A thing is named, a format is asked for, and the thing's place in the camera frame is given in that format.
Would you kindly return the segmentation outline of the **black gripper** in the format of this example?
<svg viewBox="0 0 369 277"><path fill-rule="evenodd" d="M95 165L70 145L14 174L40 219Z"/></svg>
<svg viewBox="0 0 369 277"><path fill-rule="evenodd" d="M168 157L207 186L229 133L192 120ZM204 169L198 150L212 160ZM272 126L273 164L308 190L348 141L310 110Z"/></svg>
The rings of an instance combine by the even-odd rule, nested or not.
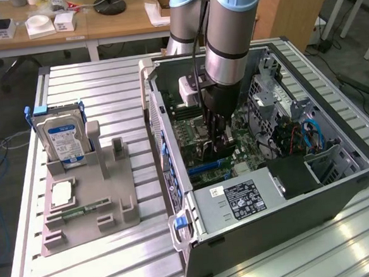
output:
<svg viewBox="0 0 369 277"><path fill-rule="evenodd" d="M204 121L214 147L220 142L226 128L231 128L231 117L238 106L239 94L239 82L233 85L215 83L202 93Z"/></svg>

